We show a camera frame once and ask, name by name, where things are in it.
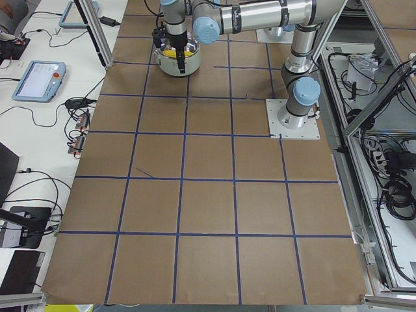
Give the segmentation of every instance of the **connector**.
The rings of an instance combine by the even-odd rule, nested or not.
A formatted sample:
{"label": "connector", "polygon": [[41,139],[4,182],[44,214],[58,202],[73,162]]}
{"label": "connector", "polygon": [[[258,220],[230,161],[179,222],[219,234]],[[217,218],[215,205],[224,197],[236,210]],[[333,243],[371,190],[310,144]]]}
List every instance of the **connector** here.
{"label": "connector", "polygon": [[83,113],[82,115],[80,115],[77,124],[75,125],[75,128],[77,130],[85,130],[86,128],[88,128],[88,126],[90,125],[90,117],[91,114],[90,112],[87,110],[85,113]]}
{"label": "connector", "polygon": [[70,144],[70,148],[68,149],[68,154],[72,155],[80,155],[83,151],[85,143],[85,136],[80,135],[74,138],[74,142]]}
{"label": "connector", "polygon": [[117,22],[115,19],[108,18],[108,17],[106,17],[106,16],[102,16],[102,17],[100,17],[100,18],[99,18],[99,21],[101,22],[101,24],[108,25],[108,26],[111,26],[111,27],[121,25],[121,24],[120,24],[119,22]]}

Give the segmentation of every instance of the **metal bracket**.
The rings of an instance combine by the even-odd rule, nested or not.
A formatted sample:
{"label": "metal bracket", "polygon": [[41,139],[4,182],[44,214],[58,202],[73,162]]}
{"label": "metal bracket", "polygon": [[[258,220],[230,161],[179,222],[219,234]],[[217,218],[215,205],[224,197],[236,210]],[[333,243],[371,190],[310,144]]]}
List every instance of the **metal bracket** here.
{"label": "metal bracket", "polygon": [[[315,118],[307,120],[305,125],[297,130],[286,128],[278,120],[278,112],[281,107],[286,105],[286,99],[266,99],[268,128],[271,138],[283,138],[293,140],[319,140],[319,130]],[[309,111],[309,115],[313,115],[313,109]]]}

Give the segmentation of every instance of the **blue tape grid line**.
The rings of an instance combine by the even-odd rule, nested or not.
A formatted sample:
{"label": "blue tape grid line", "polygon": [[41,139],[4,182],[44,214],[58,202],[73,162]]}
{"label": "blue tape grid line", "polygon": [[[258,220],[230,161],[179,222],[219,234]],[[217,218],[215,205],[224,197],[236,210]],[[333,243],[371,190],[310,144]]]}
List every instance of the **blue tape grid line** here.
{"label": "blue tape grid line", "polygon": [[[162,96],[162,95],[153,95],[153,94],[119,94],[119,93],[100,93],[100,96],[131,96],[131,97],[143,97],[143,98],[174,98],[174,99],[186,99],[185,96]],[[192,99],[229,99],[228,97],[220,97],[220,96],[190,96]],[[233,100],[247,100],[245,97],[233,97]],[[251,98],[253,101],[264,101],[265,99],[253,97]]]}
{"label": "blue tape grid line", "polygon": [[[285,176],[285,180],[287,181],[287,171],[286,171],[286,162],[285,162],[285,153],[283,150],[283,142],[282,142],[282,138],[281,135],[279,137],[279,145],[280,145],[280,150],[281,150],[281,161],[283,164],[283,173]],[[286,193],[287,193],[287,203],[289,206],[289,214],[291,216],[291,224],[292,224],[292,232],[293,232],[293,242],[294,242],[294,251],[296,254],[296,262],[298,263],[298,271],[299,271],[299,280],[300,280],[300,288],[302,290],[302,297],[304,300],[304,304],[307,304],[307,298],[306,298],[306,293],[305,293],[305,285],[304,285],[304,278],[302,275],[302,267],[300,264],[300,257],[299,257],[299,248],[298,248],[298,241],[297,241],[297,237],[296,237],[296,229],[294,226],[294,218],[293,218],[293,210],[292,210],[292,203],[291,203],[291,195],[289,193],[289,184],[285,183],[286,186]]]}
{"label": "blue tape grid line", "polygon": [[228,81],[229,81],[229,110],[231,116],[231,157],[233,163],[233,204],[234,204],[234,226],[235,226],[235,259],[237,265],[237,292],[239,304],[242,304],[241,275],[240,275],[240,251],[239,251],[239,223],[237,212],[237,183],[235,174],[235,140],[234,140],[234,118],[233,118],[233,84],[231,82],[231,55],[229,48],[229,35],[227,35],[227,56],[228,56]]}
{"label": "blue tape grid line", "polygon": [[268,234],[268,233],[178,233],[178,232],[141,232],[141,231],[78,231],[60,230],[60,234],[83,235],[136,235],[136,236],[175,236],[175,237],[277,237],[297,239],[351,239],[351,235],[331,234]]}
{"label": "blue tape grid line", "polygon": [[[149,62],[151,60],[152,54],[153,54],[153,45],[150,48]],[[148,79],[149,79],[149,72],[150,72],[150,66],[148,66],[148,69],[147,69],[147,72],[146,72],[146,79],[144,81],[144,86],[143,86],[143,94],[146,92],[146,86],[147,86]],[[136,132],[138,132],[138,128],[139,128],[139,125],[140,125],[140,118],[142,116],[142,111],[143,111],[143,101],[144,101],[144,97],[142,97],[142,99],[141,99],[140,111],[139,111],[138,118],[137,118]],[[136,146],[137,146],[137,137],[138,137],[138,134],[135,134],[135,139],[133,141],[133,149],[131,151],[131,157],[130,157],[129,171],[128,171],[128,175],[126,177],[126,182],[125,182],[123,202],[122,202],[122,208],[121,208],[121,211],[120,211],[120,217],[119,217],[119,221],[118,221],[117,232],[120,232],[121,231],[121,227],[122,227],[125,201],[127,199],[127,192],[129,190],[129,182],[130,182],[131,169],[133,167],[133,159],[134,159],[134,156],[135,156],[135,150],[136,150]],[[111,267],[110,267],[109,280],[108,280],[108,284],[107,284],[107,291],[105,293],[105,300],[104,300],[105,303],[107,303],[109,301],[110,290],[111,290],[111,282],[112,282],[112,274],[114,272],[114,265],[115,265],[115,262],[116,262],[116,255],[117,255],[118,240],[119,240],[119,238],[120,238],[120,234],[116,234],[116,241],[114,243],[114,251],[113,251],[113,254],[112,254],[112,261],[111,261]]]}
{"label": "blue tape grid line", "polygon": [[338,181],[317,180],[260,180],[260,179],[208,179],[198,177],[117,177],[111,175],[76,175],[77,179],[130,179],[130,180],[159,180],[159,181],[205,181],[205,182],[237,182],[237,183],[310,183],[310,184],[338,184]]}
{"label": "blue tape grid line", "polygon": [[176,242],[175,242],[175,263],[174,263],[174,282],[172,292],[172,303],[176,303],[176,284],[177,284],[177,263],[179,253],[179,233],[181,229],[181,208],[182,208],[182,194],[183,194],[183,174],[185,171],[185,152],[187,148],[187,120],[189,110],[189,76],[187,77],[187,104],[185,107],[185,124],[183,126],[183,145],[182,145],[182,164],[181,164],[181,179],[179,184],[179,203],[177,207],[177,224],[176,224]]}
{"label": "blue tape grid line", "polygon": [[416,31],[416,28],[383,27],[383,29],[399,29],[402,31]]}
{"label": "blue tape grid line", "polygon": [[233,70],[276,70],[281,71],[281,68],[271,68],[271,67],[257,67],[257,66],[213,66],[214,68],[231,68]]}

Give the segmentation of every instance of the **black electronic device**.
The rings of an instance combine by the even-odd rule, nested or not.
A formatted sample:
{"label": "black electronic device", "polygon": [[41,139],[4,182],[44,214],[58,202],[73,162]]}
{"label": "black electronic device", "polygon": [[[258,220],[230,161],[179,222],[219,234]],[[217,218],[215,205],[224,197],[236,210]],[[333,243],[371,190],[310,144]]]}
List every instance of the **black electronic device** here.
{"label": "black electronic device", "polygon": [[30,41],[29,38],[0,41],[0,63],[3,60],[19,60]]}
{"label": "black electronic device", "polygon": [[18,165],[19,157],[0,143],[0,208],[7,197]]}
{"label": "black electronic device", "polygon": [[16,250],[0,286],[0,295],[33,292],[45,253]]}
{"label": "black electronic device", "polygon": [[[0,231],[0,241],[4,242],[7,239],[9,229],[14,235],[19,235],[16,237],[19,247],[36,249],[40,245],[51,212],[52,208],[49,207],[14,206],[10,211],[0,209],[0,220],[7,221]],[[10,229],[10,223],[21,226],[21,229]]]}

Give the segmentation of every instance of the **metal cylinder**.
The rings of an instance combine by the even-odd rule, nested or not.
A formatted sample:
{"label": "metal cylinder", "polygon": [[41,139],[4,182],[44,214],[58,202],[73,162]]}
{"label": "metal cylinder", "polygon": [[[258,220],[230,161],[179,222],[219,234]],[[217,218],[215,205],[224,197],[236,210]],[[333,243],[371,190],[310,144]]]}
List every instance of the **metal cylinder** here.
{"label": "metal cylinder", "polygon": [[98,20],[97,12],[92,4],[91,0],[75,0],[75,5],[86,25],[91,40],[97,51],[98,57],[106,68],[111,67],[114,64],[114,57],[112,56],[111,49],[105,38],[103,29]]}
{"label": "metal cylinder", "polygon": [[179,24],[185,22],[185,4],[183,0],[161,0],[164,20],[167,24]]}
{"label": "metal cylinder", "polygon": [[312,53],[316,33],[316,25],[309,27],[296,25],[291,47],[292,53],[285,63],[290,72],[305,73],[310,69],[312,62],[308,56]]}

